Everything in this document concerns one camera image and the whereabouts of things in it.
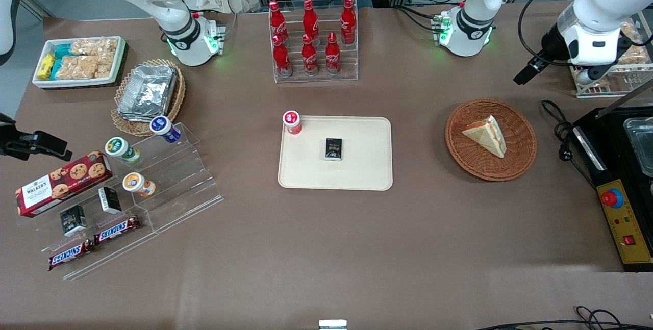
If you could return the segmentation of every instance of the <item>coca-cola bottle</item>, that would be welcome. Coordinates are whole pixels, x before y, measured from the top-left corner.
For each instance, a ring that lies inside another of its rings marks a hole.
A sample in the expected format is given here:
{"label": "coca-cola bottle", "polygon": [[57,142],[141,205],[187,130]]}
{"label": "coca-cola bottle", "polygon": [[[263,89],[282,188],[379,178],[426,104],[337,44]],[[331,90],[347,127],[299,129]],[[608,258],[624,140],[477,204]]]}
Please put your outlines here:
{"label": "coca-cola bottle", "polygon": [[272,44],[274,44],[272,55],[274,56],[274,62],[277,64],[277,74],[284,78],[291,76],[292,66],[288,58],[288,50],[285,48],[282,38],[279,35],[273,36]]}
{"label": "coca-cola bottle", "polygon": [[356,41],[356,13],[354,12],[354,0],[345,0],[345,9],[340,16],[340,33],[342,43],[350,46]]}
{"label": "coca-cola bottle", "polygon": [[326,71],[329,75],[340,74],[340,47],[337,44],[336,33],[329,33],[329,43],[326,45]]}
{"label": "coca-cola bottle", "polygon": [[313,10],[313,0],[304,0],[304,33],[310,35],[313,46],[320,45],[320,30],[317,23],[317,14]]}
{"label": "coca-cola bottle", "polygon": [[285,27],[285,18],[281,11],[279,11],[279,3],[275,0],[270,1],[270,26],[272,27],[272,35],[278,35],[285,43],[288,40],[288,30]]}
{"label": "coca-cola bottle", "polygon": [[304,46],[302,47],[302,58],[304,59],[304,71],[309,77],[317,75],[317,52],[313,47],[313,39],[310,35],[304,34],[302,37]]}

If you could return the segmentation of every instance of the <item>black box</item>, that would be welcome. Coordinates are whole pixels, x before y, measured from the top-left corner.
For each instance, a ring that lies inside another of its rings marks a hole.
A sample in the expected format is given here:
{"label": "black box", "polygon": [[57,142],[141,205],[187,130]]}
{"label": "black box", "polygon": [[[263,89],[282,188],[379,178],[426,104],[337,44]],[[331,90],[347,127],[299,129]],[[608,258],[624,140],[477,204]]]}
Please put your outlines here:
{"label": "black box", "polygon": [[326,160],[342,160],[342,139],[327,139],[326,149]]}
{"label": "black box", "polygon": [[60,212],[61,226],[63,227],[63,235],[72,237],[75,232],[83,231],[86,229],[86,217],[84,217],[84,209],[81,205]]}
{"label": "black box", "polygon": [[109,214],[118,214],[122,211],[116,190],[102,187],[98,189],[97,193],[100,195],[100,204],[102,205],[103,211]]}

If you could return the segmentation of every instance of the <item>aluminum foil container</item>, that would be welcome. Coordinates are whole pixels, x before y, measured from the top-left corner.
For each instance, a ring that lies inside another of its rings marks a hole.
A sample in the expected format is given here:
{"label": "aluminum foil container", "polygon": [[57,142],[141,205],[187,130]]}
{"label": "aluminum foil container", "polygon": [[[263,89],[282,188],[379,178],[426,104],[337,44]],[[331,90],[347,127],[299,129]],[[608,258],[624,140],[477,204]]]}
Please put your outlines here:
{"label": "aluminum foil container", "polygon": [[118,114],[127,121],[149,122],[168,112],[177,71],[165,65],[138,65],[124,87]]}

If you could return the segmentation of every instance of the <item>yellow control panel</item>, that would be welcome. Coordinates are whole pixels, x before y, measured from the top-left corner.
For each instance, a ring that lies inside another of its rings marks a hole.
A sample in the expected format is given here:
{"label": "yellow control panel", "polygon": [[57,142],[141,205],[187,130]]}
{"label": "yellow control panel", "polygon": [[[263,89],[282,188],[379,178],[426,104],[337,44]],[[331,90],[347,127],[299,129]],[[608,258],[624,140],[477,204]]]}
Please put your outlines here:
{"label": "yellow control panel", "polygon": [[597,186],[614,242],[624,264],[650,263],[651,255],[639,230],[633,209],[625,195],[621,180]]}

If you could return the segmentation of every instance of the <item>acrylic bottle rack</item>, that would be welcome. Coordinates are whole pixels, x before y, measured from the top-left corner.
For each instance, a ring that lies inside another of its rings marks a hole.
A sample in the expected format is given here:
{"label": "acrylic bottle rack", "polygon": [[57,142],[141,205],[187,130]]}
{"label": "acrylic bottle rack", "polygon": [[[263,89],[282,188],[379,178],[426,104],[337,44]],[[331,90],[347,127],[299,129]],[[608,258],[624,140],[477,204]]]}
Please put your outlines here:
{"label": "acrylic bottle rack", "polygon": [[[279,8],[284,15],[286,29],[288,30],[288,40],[285,42],[285,47],[288,50],[288,57],[292,65],[292,75],[287,78],[279,75],[272,56],[274,82],[282,84],[292,82],[355,81],[359,79],[359,7],[357,1],[354,0],[354,13],[357,23],[356,40],[349,46],[345,46],[341,42],[340,16],[343,11],[343,0],[313,0],[313,7],[319,20],[320,30],[320,45],[315,47],[317,51],[317,64],[319,65],[318,74],[310,77],[304,72],[304,61],[302,59],[304,2],[279,2]],[[269,25],[268,30],[270,32],[270,48],[273,50],[272,29]],[[336,33],[338,46],[340,47],[340,74],[335,76],[327,73],[327,56],[324,53],[327,43],[329,43],[327,36],[330,32]]]}
{"label": "acrylic bottle rack", "polygon": [[[94,251],[52,269],[53,275],[61,275],[64,280],[77,279],[223,200],[214,177],[206,170],[195,148],[199,140],[184,124],[177,123],[177,128],[182,133],[177,142],[166,142],[156,135],[141,140],[133,145],[141,153],[137,163],[126,164],[108,158],[115,173],[111,179],[35,218],[21,217],[23,220],[19,224],[31,225],[36,231],[39,249],[44,255],[43,270],[47,270],[47,258],[86,239],[93,240],[93,235],[137,215],[140,228],[107,240]],[[154,195],[145,198],[122,188],[123,177],[133,171],[156,183]],[[112,215],[102,210],[97,191],[103,186],[116,190],[121,213]],[[87,227],[72,237],[65,237],[59,212],[75,205],[84,209]]]}

